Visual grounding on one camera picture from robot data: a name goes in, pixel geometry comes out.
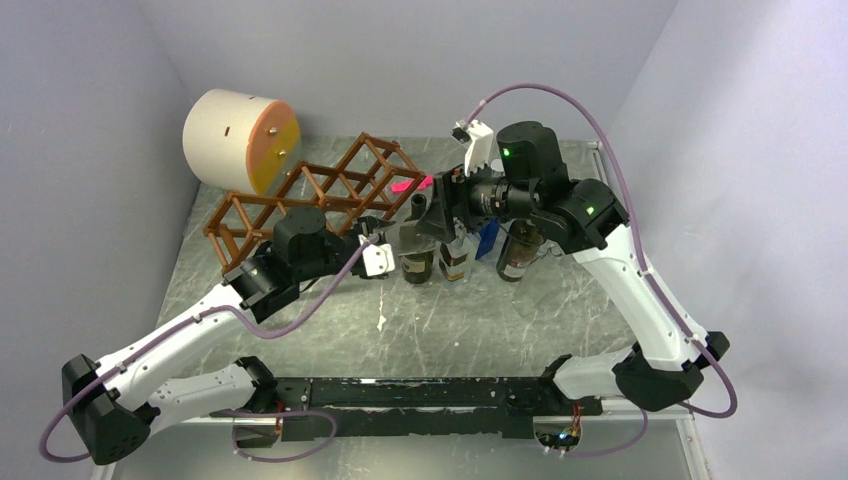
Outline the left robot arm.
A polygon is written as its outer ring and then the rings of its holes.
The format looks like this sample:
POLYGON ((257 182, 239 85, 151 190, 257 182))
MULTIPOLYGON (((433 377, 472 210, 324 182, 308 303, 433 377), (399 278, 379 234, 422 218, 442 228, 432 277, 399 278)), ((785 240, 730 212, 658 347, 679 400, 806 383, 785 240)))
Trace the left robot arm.
POLYGON ((154 434, 208 413, 269 416, 277 382, 254 357, 195 377, 180 378, 179 372, 236 333, 271 340, 296 330, 299 320, 278 330, 262 323, 298 300, 303 283, 325 277, 337 286, 347 275, 387 276, 395 267, 387 227, 386 220, 362 216, 339 235, 319 209, 293 208, 268 240, 182 314, 114 353, 67 361, 59 415, 72 423, 85 457, 97 465, 115 463, 154 434))

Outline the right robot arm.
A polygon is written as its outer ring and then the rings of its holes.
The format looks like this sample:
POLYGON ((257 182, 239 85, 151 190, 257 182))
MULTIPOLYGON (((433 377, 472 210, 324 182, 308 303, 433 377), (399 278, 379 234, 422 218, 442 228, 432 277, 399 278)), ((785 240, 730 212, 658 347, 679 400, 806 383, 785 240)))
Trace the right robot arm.
POLYGON ((729 340, 690 318, 668 292, 613 191, 572 178, 555 132, 537 121, 494 131, 474 120, 452 134, 467 147, 464 160, 435 176, 416 231, 446 244, 494 218, 526 221, 593 276, 636 338, 616 352, 564 360, 539 389, 542 406, 562 414, 590 396, 619 396, 650 412, 687 405, 729 340))

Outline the dark green wine bottle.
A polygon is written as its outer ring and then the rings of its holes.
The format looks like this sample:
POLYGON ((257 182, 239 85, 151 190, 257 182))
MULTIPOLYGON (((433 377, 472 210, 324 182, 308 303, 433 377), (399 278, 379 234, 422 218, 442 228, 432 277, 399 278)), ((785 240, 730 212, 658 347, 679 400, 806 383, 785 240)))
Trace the dark green wine bottle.
MULTIPOLYGON (((401 225, 414 225, 427 209, 427 197, 424 194, 414 194, 410 198, 411 213, 401 225)), ((399 255, 404 279, 410 284, 427 283, 433 273, 434 250, 424 250, 414 255, 399 255)))

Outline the clear square liquor bottle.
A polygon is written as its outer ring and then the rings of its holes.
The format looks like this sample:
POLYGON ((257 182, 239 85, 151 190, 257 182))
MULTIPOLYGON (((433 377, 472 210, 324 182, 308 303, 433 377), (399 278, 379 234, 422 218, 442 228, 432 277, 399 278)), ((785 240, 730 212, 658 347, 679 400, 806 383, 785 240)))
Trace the clear square liquor bottle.
POLYGON ((461 222, 455 223, 455 238, 441 243, 438 250, 438 266, 449 282, 467 280, 475 262, 479 239, 461 222))

